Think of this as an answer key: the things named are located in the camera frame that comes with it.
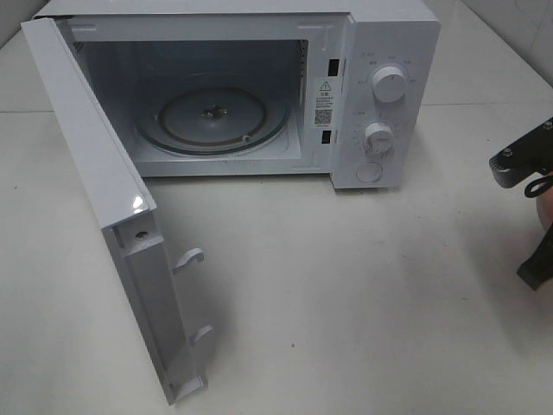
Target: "power level knob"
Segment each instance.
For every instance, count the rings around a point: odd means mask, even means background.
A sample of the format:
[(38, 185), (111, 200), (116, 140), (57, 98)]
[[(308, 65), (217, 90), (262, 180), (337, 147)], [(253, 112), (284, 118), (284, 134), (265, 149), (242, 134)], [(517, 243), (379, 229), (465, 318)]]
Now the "power level knob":
[(390, 103), (405, 95), (407, 79), (400, 67), (382, 67), (372, 76), (372, 91), (380, 102)]
[(382, 154), (394, 145), (391, 128), (384, 123), (373, 123), (365, 128), (365, 150), (367, 153)]

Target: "microwave oven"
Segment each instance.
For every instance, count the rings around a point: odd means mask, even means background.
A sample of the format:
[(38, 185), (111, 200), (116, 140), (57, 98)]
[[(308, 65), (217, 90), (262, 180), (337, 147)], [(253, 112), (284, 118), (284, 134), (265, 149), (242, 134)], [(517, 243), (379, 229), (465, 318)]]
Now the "microwave oven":
[(440, 23), (420, 0), (52, 0), (23, 32), (169, 403), (206, 384), (142, 177), (395, 187)]

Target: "white table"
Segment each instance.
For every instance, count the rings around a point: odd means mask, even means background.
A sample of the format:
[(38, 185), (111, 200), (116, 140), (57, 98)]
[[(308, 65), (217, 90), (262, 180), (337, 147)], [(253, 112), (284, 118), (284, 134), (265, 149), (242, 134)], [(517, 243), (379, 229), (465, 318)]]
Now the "white table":
[(147, 184), (176, 289), (217, 329), (206, 391), (168, 407), (21, 35), (0, 50), (0, 413), (550, 415), (543, 236), (487, 159), (553, 90), (462, 3), (443, 21), (400, 190), (325, 176)]

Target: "warning label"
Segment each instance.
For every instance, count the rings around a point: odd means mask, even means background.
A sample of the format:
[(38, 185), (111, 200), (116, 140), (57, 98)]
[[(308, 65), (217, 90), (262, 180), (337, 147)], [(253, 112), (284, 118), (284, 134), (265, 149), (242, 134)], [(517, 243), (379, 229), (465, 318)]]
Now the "warning label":
[(341, 78), (322, 77), (314, 80), (313, 126), (324, 130), (334, 126), (341, 95)]

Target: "open door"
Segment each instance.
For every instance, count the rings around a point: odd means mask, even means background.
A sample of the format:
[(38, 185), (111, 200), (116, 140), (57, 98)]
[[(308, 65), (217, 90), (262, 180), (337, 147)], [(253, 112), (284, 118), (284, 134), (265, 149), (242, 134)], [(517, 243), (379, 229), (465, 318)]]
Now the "open door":
[(203, 252), (167, 260), (156, 204), (129, 159), (76, 60), (78, 43), (63, 21), (22, 25), (61, 130), (80, 173), (105, 242), (170, 404), (205, 385), (194, 344), (210, 326), (187, 335), (173, 276)]

